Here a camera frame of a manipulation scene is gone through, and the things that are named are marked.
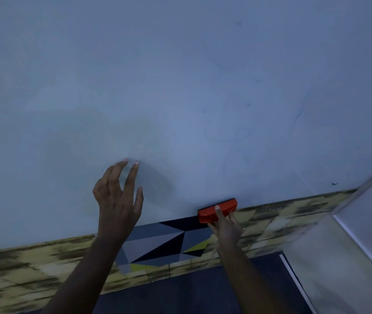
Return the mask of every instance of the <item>white strip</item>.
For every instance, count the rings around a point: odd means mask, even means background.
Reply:
[[[315,310],[314,306],[312,305],[311,301],[309,301],[309,298],[307,294],[305,293],[304,289],[302,288],[301,284],[299,283],[298,279],[296,278],[295,274],[293,273],[290,265],[284,258],[284,256],[281,254],[280,258],[282,259],[283,264],[285,265],[286,269],[288,269],[289,274],[293,278],[293,282],[295,282],[296,286],[298,287],[299,292],[302,294],[302,297],[304,298],[306,304],[308,305],[309,309],[311,310],[312,314],[318,314]]]
[[[349,235],[349,237],[359,246],[359,248],[367,255],[367,257],[372,261],[372,253],[369,251],[368,248],[356,237],[354,233],[351,232],[349,227],[337,216],[333,216],[335,221],[344,229],[344,231]]]

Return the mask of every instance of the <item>hand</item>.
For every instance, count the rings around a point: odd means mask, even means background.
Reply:
[[[232,212],[228,215],[230,218],[228,221],[218,205],[215,206],[215,213],[219,221],[208,224],[215,236],[218,237],[215,248],[218,250],[219,248],[236,247],[242,234],[240,224],[235,219]]]
[[[99,204],[99,229],[97,238],[124,242],[141,216],[142,187],[137,190],[134,203],[135,178],[137,176],[138,161],[132,166],[121,190],[119,176],[128,160],[109,167],[93,188],[93,195]]]

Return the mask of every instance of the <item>red scraper tool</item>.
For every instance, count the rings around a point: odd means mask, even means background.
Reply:
[[[228,216],[228,214],[232,211],[235,211],[237,208],[237,201],[235,198],[226,200],[225,202],[217,204],[224,216]],[[218,217],[215,214],[215,205],[205,207],[198,210],[198,218],[201,224],[207,224],[211,222],[217,222]]]

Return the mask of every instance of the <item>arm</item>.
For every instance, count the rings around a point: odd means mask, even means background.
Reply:
[[[238,247],[242,229],[234,215],[230,213],[228,221],[219,206],[215,206],[215,212],[219,221],[209,226],[218,237],[216,249],[243,313],[287,313],[282,300],[273,293]]]
[[[135,203],[135,177],[139,164],[135,163],[121,190],[119,176],[127,160],[106,170],[93,189],[99,204],[99,228],[95,241],[68,279],[42,310],[48,313],[91,313],[112,264],[141,216],[144,197],[139,187]]]

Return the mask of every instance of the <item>forearm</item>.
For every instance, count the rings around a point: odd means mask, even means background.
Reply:
[[[96,238],[42,314],[91,313],[122,244],[123,240]]]
[[[271,290],[237,245],[219,247],[218,254],[243,313],[286,313],[286,307]]]

